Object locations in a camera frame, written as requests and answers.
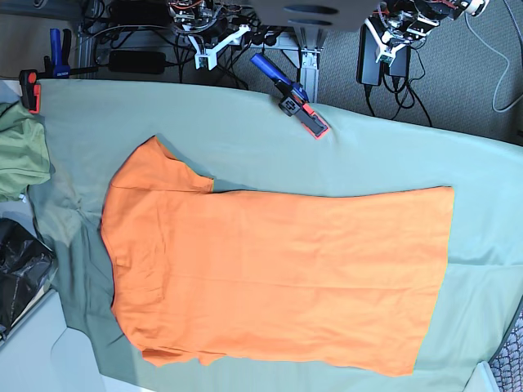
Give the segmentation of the orange T-shirt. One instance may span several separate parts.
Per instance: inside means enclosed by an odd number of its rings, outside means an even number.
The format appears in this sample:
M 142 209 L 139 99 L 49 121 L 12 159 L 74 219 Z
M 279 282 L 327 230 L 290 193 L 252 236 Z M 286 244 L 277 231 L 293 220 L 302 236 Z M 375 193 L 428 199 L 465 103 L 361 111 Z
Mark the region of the orange T-shirt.
M 156 138 L 110 182 L 112 310 L 146 361 L 413 372 L 448 264 L 450 187 L 350 198 L 213 187 Z

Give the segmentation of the black power adapter pair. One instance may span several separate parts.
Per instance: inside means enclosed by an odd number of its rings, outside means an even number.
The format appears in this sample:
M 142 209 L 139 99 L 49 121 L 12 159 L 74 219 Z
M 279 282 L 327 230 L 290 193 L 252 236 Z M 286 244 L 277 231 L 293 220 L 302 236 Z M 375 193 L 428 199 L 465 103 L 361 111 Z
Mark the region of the black power adapter pair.
M 393 78 L 407 78 L 411 48 L 403 43 L 389 47 L 383 43 L 376 27 L 366 19 L 360 29 L 360 45 L 356 81 L 367 86 L 380 86 L 386 74 Z

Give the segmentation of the black power adapter left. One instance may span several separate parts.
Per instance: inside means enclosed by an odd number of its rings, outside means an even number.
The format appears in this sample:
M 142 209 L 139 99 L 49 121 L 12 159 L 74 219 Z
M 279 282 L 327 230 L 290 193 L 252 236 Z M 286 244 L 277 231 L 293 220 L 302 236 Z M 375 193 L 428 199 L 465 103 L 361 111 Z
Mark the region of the black power adapter left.
M 111 72 L 131 74 L 162 74 L 166 67 L 165 54 L 156 51 L 112 51 L 108 63 Z

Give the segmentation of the blue clamp on table edge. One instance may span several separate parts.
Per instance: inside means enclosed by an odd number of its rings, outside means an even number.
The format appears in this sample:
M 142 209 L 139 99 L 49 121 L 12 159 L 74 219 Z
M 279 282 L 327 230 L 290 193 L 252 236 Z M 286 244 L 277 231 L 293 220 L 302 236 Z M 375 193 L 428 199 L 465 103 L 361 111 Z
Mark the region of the blue clamp on table edge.
M 311 107 L 304 87 L 289 79 L 281 69 L 262 53 L 253 55 L 250 61 L 265 74 L 282 94 L 279 108 L 289 117 L 295 117 L 315 138 L 320 139 L 329 131 L 329 125 Z

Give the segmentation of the green table cloth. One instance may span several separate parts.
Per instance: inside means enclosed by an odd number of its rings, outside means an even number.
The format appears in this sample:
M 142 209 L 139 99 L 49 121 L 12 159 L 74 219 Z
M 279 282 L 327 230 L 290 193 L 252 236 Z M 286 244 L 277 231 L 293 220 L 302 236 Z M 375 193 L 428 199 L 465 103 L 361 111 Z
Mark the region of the green table cloth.
M 165 82 L 42 82 L 52 174 L 29 199 L 57 258 L 65 321 L 91 340 L 101 373 L 157 391 L 461 391 L 490 359 L 522 297 L 522 149 L 318 105 L 314 139 L 268 95 Z M 155 367 L 112 315 L 101 241 L 110 179 L 157 136 L 217 188 L 354 196 L 449 185 L 449 265 L 413 373 L 386 377 L 324 363 L 219 359 Z

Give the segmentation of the olive green garment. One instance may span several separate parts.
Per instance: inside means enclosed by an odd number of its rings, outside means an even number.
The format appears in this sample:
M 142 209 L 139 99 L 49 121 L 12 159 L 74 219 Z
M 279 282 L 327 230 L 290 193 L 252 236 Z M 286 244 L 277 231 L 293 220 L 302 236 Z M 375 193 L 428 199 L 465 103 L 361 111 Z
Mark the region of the olive green garment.
M 1 104 L 1 201 L 51 178 L 44 126 L 20 102 Z

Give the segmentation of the black plastic bag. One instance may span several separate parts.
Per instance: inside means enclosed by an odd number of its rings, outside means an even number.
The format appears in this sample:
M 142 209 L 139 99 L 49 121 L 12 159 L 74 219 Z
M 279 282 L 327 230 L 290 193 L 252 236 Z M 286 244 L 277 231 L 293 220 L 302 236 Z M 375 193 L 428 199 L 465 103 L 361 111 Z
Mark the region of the black plastic bag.
M 1 337 L 7 337 L 15 321 L 44 284 L 52 252 L 20 223 L 1 219 Z

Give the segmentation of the aluminium frame post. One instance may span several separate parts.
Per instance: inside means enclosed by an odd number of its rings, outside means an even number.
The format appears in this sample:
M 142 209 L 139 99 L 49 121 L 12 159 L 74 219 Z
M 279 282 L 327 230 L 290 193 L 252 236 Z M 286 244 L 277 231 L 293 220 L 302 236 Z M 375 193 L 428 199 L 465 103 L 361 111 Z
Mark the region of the aluminium frame post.
M 295 27 L 298 45 L 300 83 L 309 101 L 315 103 L 319 96 L 320 53 L 327 37 L 325 29 Z

